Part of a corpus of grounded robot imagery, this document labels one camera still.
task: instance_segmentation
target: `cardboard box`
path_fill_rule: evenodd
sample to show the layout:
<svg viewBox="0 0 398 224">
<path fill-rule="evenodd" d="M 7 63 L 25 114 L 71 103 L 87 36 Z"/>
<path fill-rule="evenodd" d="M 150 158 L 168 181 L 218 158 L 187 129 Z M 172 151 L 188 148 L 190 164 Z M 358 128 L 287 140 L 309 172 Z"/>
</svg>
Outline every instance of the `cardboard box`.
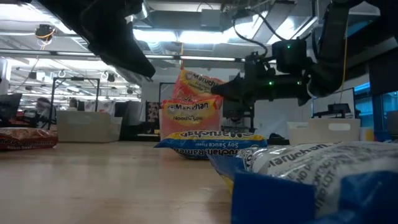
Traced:
<svg viewBox="0 0 398 224">
<path fill-rule="evenodd" d="M 288 125 L 290 144 L 359 141 L 361 120 L 320 118 Z"/>
<path fill-rule="evenodd" d="M 58 111 L 58 140 L 60 142 L 118 141 L 122 119 L 112 118 L 108 113 Z"/>
</svg>

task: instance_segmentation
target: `red package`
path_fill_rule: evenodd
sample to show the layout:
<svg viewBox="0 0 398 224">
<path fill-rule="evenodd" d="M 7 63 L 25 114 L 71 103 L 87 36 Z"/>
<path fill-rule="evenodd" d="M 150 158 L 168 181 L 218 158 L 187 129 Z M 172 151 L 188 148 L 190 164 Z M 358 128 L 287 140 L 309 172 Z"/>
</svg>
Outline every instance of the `red package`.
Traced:
<svg viewBox="0 0 398 224">
<path fill-rule="evenodd" d="M 57 145 L 58 137 L 40 128 L 0 128 L 0 150 L 45 149 Z"/>
<path fill-rule="evenodd" d="M 222 98 L 205 100 L 164 100 L 160 109 L 160 138 L 191 130 L 221 130 Z"/>
<path fill-rule="evenodd" d="M 202 100 L 213 96 L 211 88 L 224 82 L 188 70 L 181 70 L 173 89 L 173 98 L 183 100 Z"/>
</svg>

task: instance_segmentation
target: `maruchan ramen package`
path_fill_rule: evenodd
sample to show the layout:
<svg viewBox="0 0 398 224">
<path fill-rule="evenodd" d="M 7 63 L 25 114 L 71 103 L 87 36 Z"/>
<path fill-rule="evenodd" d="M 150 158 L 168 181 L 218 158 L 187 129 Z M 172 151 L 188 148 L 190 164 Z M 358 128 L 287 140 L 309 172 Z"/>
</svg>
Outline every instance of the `maruchan ramen package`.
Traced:
<svg viewBox="0 0 398 224">
<path fill-rule="evenodd" d="M 188 70 L 181 70 L 173 89 L 173 98 L 201 100 L 212 96 L 211 88 L 224 82 Z"/>
<path fill-rule="evenodd" d="M 387 217 L 385 208 L 396 207 L 398 144 L 302 144 L 249 150 L 239 156 L 248 171 L 312 185 L 314 216 L 322 223 L 391 223 L 372 218 Z"/>
<path fill-rule="evenodd" d="M 221 130 L 219 97 L 206 100 L 164 100 L 160 109 L 160 138 L 190 130 Z"/>
<path fill-rule="evenodd" d="M 40 128 L 0 128 L 0 150 L 44 149 L 57 145 L 58 137 Z"/>
<path fill-rule="evenodd" d="M 227 131 L 184 131 L 172 133 L 155 147 L 169 147 L 188 159 L 207 159 L 207 154 L 235 156 L 240 149 L 266 147 L 264 137 Z"/>
</svg>

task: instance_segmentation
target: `yellow ramen package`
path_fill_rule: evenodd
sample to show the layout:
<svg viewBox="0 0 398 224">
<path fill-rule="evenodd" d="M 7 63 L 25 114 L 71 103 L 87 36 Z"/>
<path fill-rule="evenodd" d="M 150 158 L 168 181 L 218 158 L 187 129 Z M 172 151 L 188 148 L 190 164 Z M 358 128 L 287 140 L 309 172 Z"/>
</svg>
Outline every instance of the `yellow ramen package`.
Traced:
<svg viewBox="0 0 398 224">
<path fill-rule="evenodd" d="M 164 100 L 160 110 L 160 138 L 189 130 L 221 129 L 220 97 L 206 100 Z"/>
<path fill-rule="evenodd" d="M 184 131 L 170 134 L 155 147 L 172 148 L 188 159 L 207 159 L 207 155 L 234 156 L 240 149 L 266 146 L 264 137 L 253 133 Z"/>
<path fill-rule="evenodd" d="M 173 98 L 202 100 L 212 96 L 211 88 L 224 82 L 188 70 L 181 70 L 173 89 Z"/>
</svg>

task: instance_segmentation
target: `desk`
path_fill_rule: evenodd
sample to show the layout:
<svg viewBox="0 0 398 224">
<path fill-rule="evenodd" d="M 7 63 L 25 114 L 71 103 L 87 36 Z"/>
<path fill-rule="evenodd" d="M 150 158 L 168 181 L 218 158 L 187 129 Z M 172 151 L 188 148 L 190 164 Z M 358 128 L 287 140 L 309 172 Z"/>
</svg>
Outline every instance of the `desk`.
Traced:
<svg viewBox="0 0 398 224">
<path fill-rule="evenodd" d="M 231 196 L 210 163 L 154 144 L 0 153 L 1 223 L 229 223 Z"/>
</svg>

